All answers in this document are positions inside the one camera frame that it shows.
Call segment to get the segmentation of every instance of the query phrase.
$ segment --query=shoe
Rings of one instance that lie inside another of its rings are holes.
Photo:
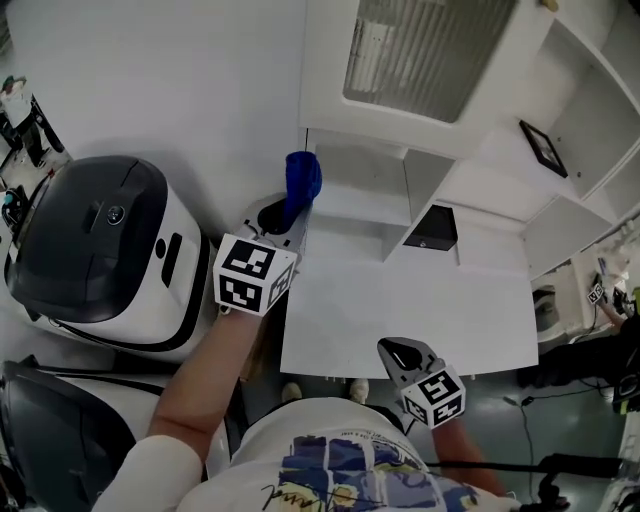
[[[364,405],[369,397],[369,379],[355,379],[349,387],[349,400]]]
[[[302,398],[302,390],[295,382],[288,382],[282,388],[282,394],[280,400],[283,404],[291,402],[292,400],[300,400]]]

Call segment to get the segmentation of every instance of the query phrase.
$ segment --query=white cabinet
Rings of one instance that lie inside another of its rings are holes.
[[[559,3],[309,0],[300,127],[324,185],[283,371],[383,377],[383,336],[462,373],[536,364],[530,280],[640,211],[640,17]],[[405,245],[433,204],[453,208],[446,253]]]
[[[309,0],[300,125],[466,158],[552,22],[537,0]]]

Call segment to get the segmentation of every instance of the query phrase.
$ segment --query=marker cube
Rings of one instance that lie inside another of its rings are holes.
[[[224,235],[213,264],[218,304],[264,316],[291,286],[298,254]]]
[[[453,367],[446,366],[400,390],[404,409],[431,429],[460,416],[466,390]]]

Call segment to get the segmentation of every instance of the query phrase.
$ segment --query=cable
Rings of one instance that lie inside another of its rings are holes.
[[[529,465],[533,466],[533,440],[531,439],[531,432],[529,432],[529,419],[527,418],[527,413],[524,412],[524,406],[520,405],[520,412],[522,413],[522,423],[524,426],[524,433],[527,436],[527,443],[529,443]],[[533,497],[533,472],[529,471],[529,498],[531,498],[531,503],[535,503],[535,498]]]
[[[509,398],[508,396],[502,397],[502,399],[506,403],[514,407],[517,407],[518,409],[520,409],[520,412],[522,413],[522,423],[524,427],[524,433],[527,437],[527,444],[529,446],[529,466],[530,467],[533,466],[535,457],[534,457],[534,451],[533,451],[533,439],[531,437],[531,432],[529,430],[529,418],[527,417],[527,413],[525,412],[524,408],[531,405],[536,400],[546,400],[549,398],[561,398],[564,396],[581,395],[583,393],[589,393],[594,390],[597,390],[598,393],[600,393],[600,396],[604,396],[602,395],[602,391],[601,391],[604,388],[602,388],[599,383],[596,386],[594,386],[582,380],[580,380],[580,382],[588,386],[589,389],[582,389],[580,391],[572,391],[570,393],[562,393],[559,395],[528,396],[525,399],[523,399],[520,403],[518,403],[512,398]],[[533,472],[532,471],[529,471],[529,497],[531,498],[532,503],[535,502],[535,499],[533,497]]]
[[[502,397],[502,399],[509,405],[513,405],[514,407],[520,409],[520,412],[522,413],[522,424],[524,426],[524,433],[527,436],[527,443],[529,445],[529,467],[532,468],[534,467],[533,461],[535,458],[533,456],[533,440],[531,439],[531,432],[529,431],[529,418],[527,418],[527,413],[524,411],[524,408],[531,402],[533,402],[533,397],[527,397],[521,403],[516,402],[513,398],[509,398],[508,396],[504,396]],[[529,498],[531,498],[532,503],[535,503],[536,500],[533,497],[533,470],[529,471]]]
[[[591,324],[591,327],[589,328],[589,330],[586,333],[581,334],[575,340],[573,340],[572,345],[574,343],[578,343],[578,341],[580,341],[582,338],[586,338],[587,336],[589,336],[589,334],[591,334],[593,332],[593,330],[596,328],[597,321],[598,321],[598,305],[594,304],[593,305],[593,323]]]

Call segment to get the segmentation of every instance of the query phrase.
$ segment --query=white wall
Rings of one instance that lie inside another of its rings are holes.
[[[145,157],[209,233],[284,190],[303,0],[14,0],[17,62],[74,158]]]

